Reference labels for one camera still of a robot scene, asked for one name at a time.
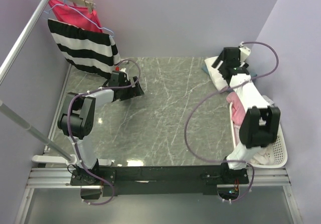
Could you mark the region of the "white coca cola t shirt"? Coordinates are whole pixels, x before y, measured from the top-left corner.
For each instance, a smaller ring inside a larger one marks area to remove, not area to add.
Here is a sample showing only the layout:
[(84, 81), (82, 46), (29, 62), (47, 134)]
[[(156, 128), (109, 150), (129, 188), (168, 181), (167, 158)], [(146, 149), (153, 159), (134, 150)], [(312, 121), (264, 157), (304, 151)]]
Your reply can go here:
[(229, 68), (226, 63), (219, 59), (219, 56), (205, 59), (205, 67), (214, 86), (219, 92), (223, 92), (224, 90), (228, 92), (232, 91), (228, 83), (230, 77)]

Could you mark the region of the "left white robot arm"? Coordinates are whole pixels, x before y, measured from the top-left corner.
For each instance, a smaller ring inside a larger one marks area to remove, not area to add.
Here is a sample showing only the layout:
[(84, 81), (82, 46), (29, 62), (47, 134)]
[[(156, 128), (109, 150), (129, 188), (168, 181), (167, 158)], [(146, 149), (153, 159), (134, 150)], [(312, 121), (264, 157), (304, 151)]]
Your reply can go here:
[(89, 140), (94, 125), (95, 110), (107, 103), (124, 101), (144, 95), (137, 76), (130, 78), (126, 69), (114, 70), (107, 86), (86, 93), (70, 92), (66, 95), (57, 126), (72, 143), (77, 166), (86, 168), (82, 178), (88, 184), (100, 180), (97, 157)]

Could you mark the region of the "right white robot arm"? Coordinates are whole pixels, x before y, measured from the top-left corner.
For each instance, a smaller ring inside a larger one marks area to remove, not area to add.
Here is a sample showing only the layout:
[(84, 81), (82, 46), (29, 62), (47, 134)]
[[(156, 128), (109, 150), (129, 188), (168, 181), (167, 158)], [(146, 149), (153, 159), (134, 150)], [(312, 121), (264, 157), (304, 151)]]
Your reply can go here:
[(226, 158), (228, 166), (220, 171), (225, 183), (232, 183), (238, 177), (237, 170), (245, 168), (255, 154), (277, 139), (281, 112), (278, 107), (271, 106), (255, 87), (245, 62), (249, 54), (247, 47), (225, 47), (213, 62), (206, 62), (216, 89), (220, 92), (232, 89), (245, 111), (238, 144)]

